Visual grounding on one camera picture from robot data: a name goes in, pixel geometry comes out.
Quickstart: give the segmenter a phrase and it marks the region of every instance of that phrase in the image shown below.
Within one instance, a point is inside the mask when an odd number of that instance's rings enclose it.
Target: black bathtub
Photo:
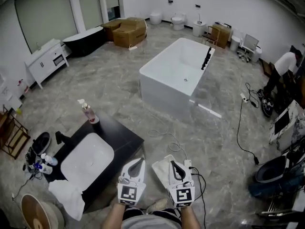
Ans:
[[[105,31],[98,26],[62,40],[72,51],[72,57],[83,57],[106,42]]]

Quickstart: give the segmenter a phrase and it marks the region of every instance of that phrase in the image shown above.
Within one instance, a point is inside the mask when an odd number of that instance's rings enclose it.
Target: white strip on floor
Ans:
[[[208,111],[209,113],[211,113],[211,114],[217,116],[218,118],[221,118],[221,117],[222,117],[221,114],[218,114],[218,113],[214,112],[212,109],[208,109],[207,107],[204,107],[204,106],[201,105],[201,104],[198,104],[198,107],[201,107],[202,109],[205,109],[206,111]]]

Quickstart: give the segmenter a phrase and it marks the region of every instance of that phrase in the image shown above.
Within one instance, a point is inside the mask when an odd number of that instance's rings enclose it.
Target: white cable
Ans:
[[[140,99],[142,100],[142,96],[141,96],[141,94],[140,94],[139,86],[140,86],[140,80],[139,80],[139,82],[138,82],[138,93],[139,93]],[[149,111],[146,109],[143,100],[142,100],[142,105],[143,105],[143,108],[147,111],[147,113],[149,113],[152,117],[156,118],[158,121],[160,121],[163,125],[166,126],[166,124],[165,124],[162,120],[160,120],[158,117],[154,116],[151,112],[149,112]],[[151,131],[154,131],[154,132],[156,132],[157,134],[156,134],[156,135],[151,135],[151,134],[150,134]],[[178,141],[178,139],[177,139],[172,133],[169,132],[169,127],[167,127],[166,132],[163,132],[163,133],[160,133],[160,132],[157,131],[156,129],[151,129],[151,130],[149,130],[149,131],[147,132],[147,135],[150,136],[150,137],[159,137],[159,136],[162,136],[162,135],[171,135],[171,136],[176,140],[176,142],[171,142],[171,143],[168,145],[168,147],[170,148],[170,150],[172,150],[173,152],[179,152],[180,150],[183,150],[184,153],[185,153],[186,159],[188,159],[187,154],[186,154],[186,151],[185,151],[185,149],[181,146],[181,144],[180,144],[180,142]],[[172,149],[172,148],[171,148],[171,144],[174,144],[174,145],[178,146],[179,148],[178,148],[177,150]]]

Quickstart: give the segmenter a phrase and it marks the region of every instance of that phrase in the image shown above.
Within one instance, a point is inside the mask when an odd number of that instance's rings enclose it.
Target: black vanity table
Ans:
[[[144,140],[123,126],[105,112],[96,113],[100,119],[97,124],[90,124],[86,121],[71,137],[74,146],[64,145],[54,157],[58,160],[58,165],[53,167],[50,175],[44,174],[50,183],[54,180],[65,180],[61,172],[61,163],[75,146],[89,133],[96,133],[114,150],[113,161],[98,176],[98,178],[85,190],[82,199],[85,202],[84,211],[94,202],[101,192],[108,186],[115,175],[122,169],[126,162],[132,158],[143,147]]]

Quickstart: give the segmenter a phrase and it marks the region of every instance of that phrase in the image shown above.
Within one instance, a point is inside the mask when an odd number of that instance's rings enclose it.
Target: gray marble floor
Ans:
[[[149,25],[147,34],[147,39],[131,52],[114,44],[105,44],[86,57],[69,59],[69,68],[59,70],[45,81],[43,90],[36,86],[28,94],[23,101],[23,114],[18,118],[30,130],[32,138],[42,131],[51,133],[53,142],[48,153],[52,155],[61,147],[56,145],[54,133],[59,130],[72,135],[86,121],[77,99],[85,98],[93,109],[102,109],[112,115],[145,139],[148,166],[142,207],[167,197],[150,165],[168,154],[181,163],[185,159],[182,151],[174,153],[169,149],[169,144],[174,141],[171,136],[152,138],[147,135],[150,129],[163,132],[169,128],[207,182],[204,193],[207,228],[245,228],[243,224],[255,220],[255,211],[263,209],[264,204],[252,198],[247,191],[247,180],[257,167],[253,157],[239,149],[236,132],[240,93],[247,95],[245,83],[259,89],[267,82],[261,66],[244,63],[228,49],[217,48],[196,88],[196,101],[221,114],[222,118],[195,106],[190,120],[181,122],[147,106],[149,111],[166,123],[167,126],[164,126],[143,109],[138,95],[139,69],[178,38],[199,39],[192,35],[190,29],[173,31],[167,23]],[[260,162],[278,155],[268,144],[272,119],[266,119],[260,108],[243,105],[240,144],[254,152]],[[0,207],[16,227],[21,227],[24,222],[16,203],[11,200],[11,194],[16,194],[29,177],[22,171],[22,165],[30,144],[17,160],[0,152]],[[196,194],[199,194],[199,184],[195,180]],[[45,179],[28,182],[16,199],[17,203],[25,193],[46,201],[56,200],[48,192]],[[203,226],[202,201],[195,201],[193,208]],[[108,211],[106,208],[85,214],[80,222],[65,214],[66,227],[98,228]]]

